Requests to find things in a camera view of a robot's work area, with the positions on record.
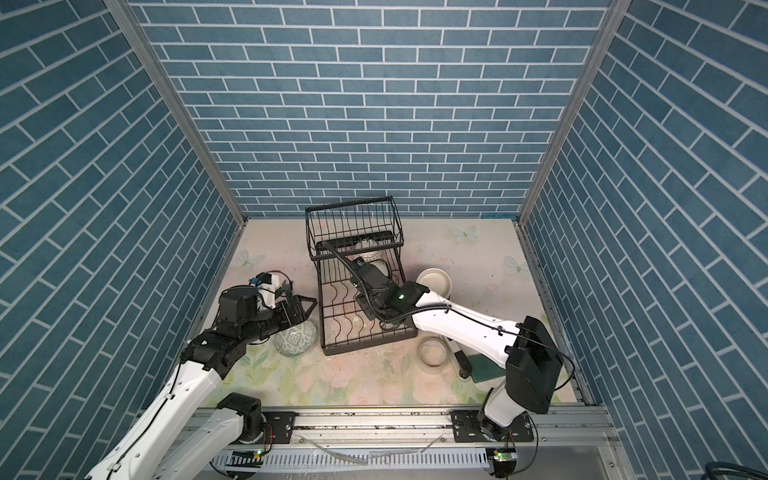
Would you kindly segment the cream ceramic bowl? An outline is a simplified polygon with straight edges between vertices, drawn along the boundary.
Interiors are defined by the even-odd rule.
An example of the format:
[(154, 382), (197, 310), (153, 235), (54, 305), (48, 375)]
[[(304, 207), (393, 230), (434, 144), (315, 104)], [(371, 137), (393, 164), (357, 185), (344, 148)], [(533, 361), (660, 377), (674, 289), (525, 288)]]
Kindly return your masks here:
[(387, 278), (391, 277), (391, 270), (388, 263), (384, 259), (374, 259), (370, 261), (370, 264), (376, 267)]

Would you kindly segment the green rimmed striped bowl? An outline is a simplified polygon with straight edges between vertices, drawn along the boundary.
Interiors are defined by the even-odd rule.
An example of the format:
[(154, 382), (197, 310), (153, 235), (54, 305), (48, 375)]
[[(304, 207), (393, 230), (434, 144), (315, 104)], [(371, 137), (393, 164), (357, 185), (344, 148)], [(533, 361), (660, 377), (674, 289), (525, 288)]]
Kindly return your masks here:
[(274, 335), (276, 351), (285, 357), (298, 357), (313, 348), (318, 338), (314, 321), (307, 320)]

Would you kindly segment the plain white ceramic bowl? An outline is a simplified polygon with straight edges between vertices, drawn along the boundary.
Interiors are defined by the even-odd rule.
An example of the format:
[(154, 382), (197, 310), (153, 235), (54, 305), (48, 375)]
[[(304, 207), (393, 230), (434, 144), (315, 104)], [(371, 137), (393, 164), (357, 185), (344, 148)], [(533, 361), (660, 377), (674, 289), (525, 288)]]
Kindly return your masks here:
[(453, 282), (449, 274), (436, 267), (423, 270), (416, 279), (416, 282), (428, 287), (432, 292), (443, 298), (449, 299), (453, 290)]

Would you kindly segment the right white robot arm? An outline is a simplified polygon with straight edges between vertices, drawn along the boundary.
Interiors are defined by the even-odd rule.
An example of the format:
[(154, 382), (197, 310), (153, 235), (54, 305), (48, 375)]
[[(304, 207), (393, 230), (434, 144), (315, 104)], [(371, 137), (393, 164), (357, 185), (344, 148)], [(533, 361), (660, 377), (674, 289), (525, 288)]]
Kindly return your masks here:
[(368, 318), (386, 325), (410, 320), (417, 329), (468, 346), (504, 370), (502, 383), (490, 390), (478, 413), (487, 438), (504, 441), (522, 415), (548, 412), (567, 356), (540, 320), (528, 316), (514, 322), (488, 316), (425, 285), (398, 284), (360, 257), (342, 257), (340, 262), (349, 271), (358, 290), (356, 301)]

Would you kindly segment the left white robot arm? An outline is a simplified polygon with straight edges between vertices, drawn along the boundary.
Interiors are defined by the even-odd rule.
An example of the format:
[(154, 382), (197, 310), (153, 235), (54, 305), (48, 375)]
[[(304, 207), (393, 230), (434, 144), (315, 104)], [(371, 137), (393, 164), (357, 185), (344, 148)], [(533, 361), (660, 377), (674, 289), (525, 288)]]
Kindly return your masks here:
[(221, 400), (181, 445), (175, 441), (248, 347), (307, 322), (317, 305), (295, 293), (280, 271), (223, 290), (211, 327), (188, 342), (157, 397), (87, 478), (192, 479), (233, 442), (269, 445), (272, 429), (260, 400), (239, 393)]

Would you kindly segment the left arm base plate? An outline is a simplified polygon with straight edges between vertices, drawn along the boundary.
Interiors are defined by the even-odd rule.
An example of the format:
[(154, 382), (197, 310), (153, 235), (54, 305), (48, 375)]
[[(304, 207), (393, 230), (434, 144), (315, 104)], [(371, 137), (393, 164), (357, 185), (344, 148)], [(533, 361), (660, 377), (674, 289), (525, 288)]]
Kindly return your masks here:
[(297, 413), (295, 411), (263, 411), (266, 445), (287, 445), (291, 442)]

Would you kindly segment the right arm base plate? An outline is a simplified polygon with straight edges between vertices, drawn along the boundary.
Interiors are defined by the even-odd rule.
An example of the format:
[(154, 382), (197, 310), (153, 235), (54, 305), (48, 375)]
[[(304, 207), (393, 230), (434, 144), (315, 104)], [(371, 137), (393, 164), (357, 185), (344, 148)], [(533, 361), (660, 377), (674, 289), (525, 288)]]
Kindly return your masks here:
[(518, 415), (509, 426), (493, 423), (479, 409), (452, 410), (449, 417), (456, 443), (531, 442), (535, 437), (532, 424), (524, 414)]

